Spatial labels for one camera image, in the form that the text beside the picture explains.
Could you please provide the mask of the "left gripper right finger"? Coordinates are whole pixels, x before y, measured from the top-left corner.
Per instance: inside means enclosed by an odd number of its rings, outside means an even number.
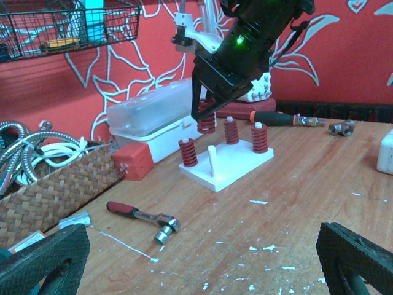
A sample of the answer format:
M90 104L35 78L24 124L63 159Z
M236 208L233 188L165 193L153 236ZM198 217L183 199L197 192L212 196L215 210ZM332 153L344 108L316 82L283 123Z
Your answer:
M321 224L317 255L330 294L392 294L392 253L339 223Z

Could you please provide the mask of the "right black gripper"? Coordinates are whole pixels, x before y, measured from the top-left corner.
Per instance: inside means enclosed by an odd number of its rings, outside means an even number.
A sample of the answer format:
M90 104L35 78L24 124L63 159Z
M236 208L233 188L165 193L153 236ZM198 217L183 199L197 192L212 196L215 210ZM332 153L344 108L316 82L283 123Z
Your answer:
M224 69L214 57L196 55L192 71L192 108L191 116L194 120L204 119L222 107L248 93L252 82L231 71ZM207 90L205 98L212 98L214 104L203 112L199 111L201 88Z

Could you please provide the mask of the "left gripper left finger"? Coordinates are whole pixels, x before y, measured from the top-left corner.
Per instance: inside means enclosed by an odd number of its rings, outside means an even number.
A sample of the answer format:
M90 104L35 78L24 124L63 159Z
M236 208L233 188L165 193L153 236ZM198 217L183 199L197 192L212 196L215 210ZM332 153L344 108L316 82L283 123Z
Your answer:
M67 226L1 261L1 294L76 294L90 241L83 224Z

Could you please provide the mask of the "orange black screwdriver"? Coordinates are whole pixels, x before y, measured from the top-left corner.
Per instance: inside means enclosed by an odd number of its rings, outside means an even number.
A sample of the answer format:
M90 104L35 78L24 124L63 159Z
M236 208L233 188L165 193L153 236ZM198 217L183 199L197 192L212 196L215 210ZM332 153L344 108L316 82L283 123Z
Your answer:
M260 122L267 126L323 127L327 124L325 120L316 117L290 115L275 111L252 111L249 119L252 123Z

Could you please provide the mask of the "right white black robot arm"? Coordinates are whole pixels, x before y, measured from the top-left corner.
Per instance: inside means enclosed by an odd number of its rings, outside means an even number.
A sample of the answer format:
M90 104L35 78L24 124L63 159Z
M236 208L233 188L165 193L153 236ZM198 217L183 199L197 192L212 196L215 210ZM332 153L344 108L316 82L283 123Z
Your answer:
M197 53L192 71L191 116L201 121L249 92L273 65L271 48L287 26L292 47L309 23L293 22L315 11L314 1L229 1L221 5L235 18L215 53Z

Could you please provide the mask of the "white lidded toolbox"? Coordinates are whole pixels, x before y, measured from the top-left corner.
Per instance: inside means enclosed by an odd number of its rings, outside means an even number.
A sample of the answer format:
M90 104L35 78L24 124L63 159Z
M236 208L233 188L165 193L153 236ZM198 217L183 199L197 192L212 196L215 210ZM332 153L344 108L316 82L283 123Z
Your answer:
M175 81L108 107L109 131L118 147L146 143L158 163L179 149L179 140L202 135L191 117L191 105L192 81Z

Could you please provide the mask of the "white bench power supply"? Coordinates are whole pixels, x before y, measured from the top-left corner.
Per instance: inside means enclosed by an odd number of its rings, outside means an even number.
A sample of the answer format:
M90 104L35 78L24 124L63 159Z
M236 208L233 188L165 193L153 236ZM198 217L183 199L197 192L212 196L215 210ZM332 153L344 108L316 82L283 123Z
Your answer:
M260 79L253 80L251 90L239 97L237 101L255 103L267 100L271 95L271 74L270 72L267 72L264 73Z

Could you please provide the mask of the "teal plastic tray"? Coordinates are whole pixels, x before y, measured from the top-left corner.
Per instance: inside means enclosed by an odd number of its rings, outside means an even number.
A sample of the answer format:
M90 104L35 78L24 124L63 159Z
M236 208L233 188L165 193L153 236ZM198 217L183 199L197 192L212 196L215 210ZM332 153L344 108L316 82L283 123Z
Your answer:
M0 249L0 264L3 264L4 261L11 257L11 255L13 255L13 253L7 249Z

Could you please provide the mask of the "woven brown basket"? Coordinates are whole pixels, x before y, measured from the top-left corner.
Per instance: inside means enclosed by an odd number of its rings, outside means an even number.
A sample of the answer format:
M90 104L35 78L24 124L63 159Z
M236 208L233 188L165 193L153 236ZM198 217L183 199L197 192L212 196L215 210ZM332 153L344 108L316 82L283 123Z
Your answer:
M46 232L121 178L107 146L98 147L1 199L1 248Z

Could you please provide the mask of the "white peg fixture board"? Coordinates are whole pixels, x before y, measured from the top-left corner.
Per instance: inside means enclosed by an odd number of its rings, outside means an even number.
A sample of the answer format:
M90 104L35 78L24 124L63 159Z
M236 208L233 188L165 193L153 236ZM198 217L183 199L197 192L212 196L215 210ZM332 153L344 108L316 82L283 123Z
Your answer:
M237 144L227 144L225 140L217 146L210 145L206 151L196 155L198 163L194 167L185 167L182 162L179 165L180 172L204 187L219 192L272 159L274 150L268 147L265 153L254 153L252 141L239 139Z

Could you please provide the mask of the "small red box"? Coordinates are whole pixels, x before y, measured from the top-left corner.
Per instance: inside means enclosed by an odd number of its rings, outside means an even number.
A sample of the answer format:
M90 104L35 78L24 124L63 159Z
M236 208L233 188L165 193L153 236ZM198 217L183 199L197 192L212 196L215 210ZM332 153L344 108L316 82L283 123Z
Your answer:
M116 170L125 181L140 181L154 167L154 162L146 143L129 143L111 155Z

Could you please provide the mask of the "small metal clamp part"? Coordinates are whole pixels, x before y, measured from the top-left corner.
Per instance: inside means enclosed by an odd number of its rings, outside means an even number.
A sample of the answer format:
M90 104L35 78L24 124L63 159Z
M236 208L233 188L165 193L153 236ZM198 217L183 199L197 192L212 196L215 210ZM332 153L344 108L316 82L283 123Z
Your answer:
M351 136L355 129L355 122L353 120L345 120L339 123L330 124L328 132L332 136L342 135Z

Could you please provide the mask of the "blue white book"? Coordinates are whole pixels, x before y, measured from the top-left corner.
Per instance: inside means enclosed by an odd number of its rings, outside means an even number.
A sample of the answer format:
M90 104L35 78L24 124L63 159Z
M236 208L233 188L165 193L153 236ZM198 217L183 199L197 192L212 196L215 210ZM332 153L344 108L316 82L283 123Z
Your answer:
M90 43L104 42L104 1L82 1L85 12L87 41Z

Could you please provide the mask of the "small metal bracket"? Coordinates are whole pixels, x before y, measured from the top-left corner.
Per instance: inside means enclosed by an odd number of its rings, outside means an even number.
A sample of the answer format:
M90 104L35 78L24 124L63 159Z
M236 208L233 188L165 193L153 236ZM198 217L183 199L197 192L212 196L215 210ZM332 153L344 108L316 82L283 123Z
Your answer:
M58 223L58 228L63 229L67 226L76 225L76 224L83 224L84 226L90 226L91 217L89 212L83 211L81 213L77 213L67 218L61 219Z

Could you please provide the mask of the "white wall plug adapter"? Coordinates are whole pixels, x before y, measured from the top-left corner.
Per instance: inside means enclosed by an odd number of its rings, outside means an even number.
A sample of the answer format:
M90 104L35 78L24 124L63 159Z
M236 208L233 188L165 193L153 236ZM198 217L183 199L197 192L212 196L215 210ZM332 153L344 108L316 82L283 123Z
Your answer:
M380 142L377 170L383 173L393 174L392 163L392 143L393 143L393 130L391 130Z

